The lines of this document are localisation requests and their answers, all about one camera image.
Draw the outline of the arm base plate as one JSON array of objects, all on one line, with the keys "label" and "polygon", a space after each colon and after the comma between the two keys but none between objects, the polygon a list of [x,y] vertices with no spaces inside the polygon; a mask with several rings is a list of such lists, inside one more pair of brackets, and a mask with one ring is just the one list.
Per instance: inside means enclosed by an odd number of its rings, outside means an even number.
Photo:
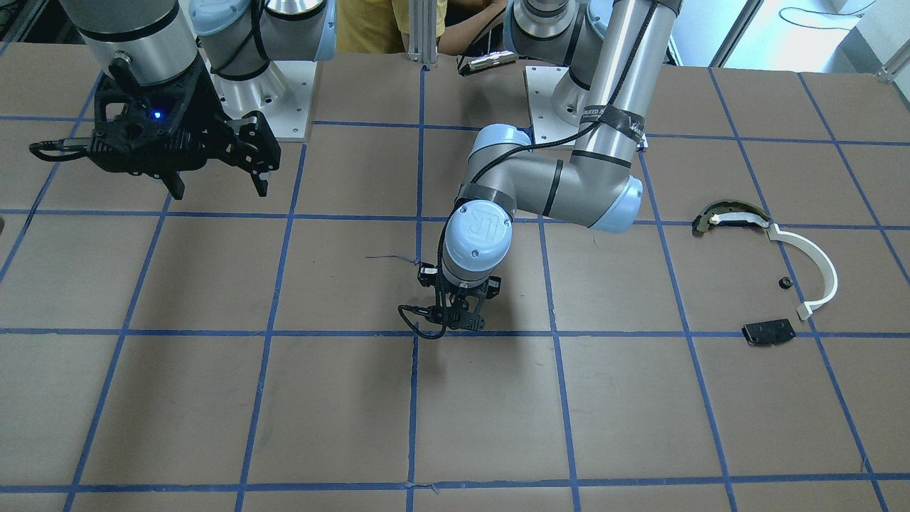
[{"label": "arm base plate", "polygon": [[[610,100],[621,69],[611,73],[612,79],[605,87],[591,84],[590,91],[577,87],[568,72],[567,67],[527,65],[525,68],[533,142],[536,144],[556,142],[578,132],[579,118],[583,107],[589,104],[588,98],[594,98],[595,105]],[[660,67],[651,72],[642,65],[634,65],[616,98],[616,106],[646,117],[659,72]]]},{"label": "arm base plate", "polygon": [[318,68],[319,63],[313,61],[273,61],[256,78],[231,81],[214,74],[211,78],[232,119],[257,110],[266,117],[278,142],[304,143]]}]

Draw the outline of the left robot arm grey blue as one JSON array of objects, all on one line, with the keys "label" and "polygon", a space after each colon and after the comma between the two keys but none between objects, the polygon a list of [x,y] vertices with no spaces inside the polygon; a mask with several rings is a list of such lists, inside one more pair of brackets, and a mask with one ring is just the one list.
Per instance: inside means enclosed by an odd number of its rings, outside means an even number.
[{"label": "left robot arm grey blue", "polygon": [[517,127],[478,133],[436,260],[420,263],[420,285],[434,289],[427,307],[400,305],[448,330],[480,331],[469,306],[494,298],[492,275],[510,249],[518,210],[589,229],[621,233],[633,224],[643,185],[630,173],[646,135],[646,115],[680,1],[510,1],[505,46],[519,55],[565,65],[567,120],[577,126],[568,159],[542,154],[560,142],[532,143]]}]

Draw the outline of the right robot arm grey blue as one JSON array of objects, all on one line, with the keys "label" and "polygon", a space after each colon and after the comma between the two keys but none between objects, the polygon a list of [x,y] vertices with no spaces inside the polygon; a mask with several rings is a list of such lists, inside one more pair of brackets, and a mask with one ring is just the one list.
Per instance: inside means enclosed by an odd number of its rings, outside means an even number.
[{"label": "right robot arm grey blue", "polygon": [[181,174],[210,160],[250,176],[257,195],[279,168],[282,133],[306,121],[280,62],[332,59],[334,1],[64,1],[100,62],[88,137],[36,142],[48,161],[87,158],[102,171],[147,176],[175,200]]}]

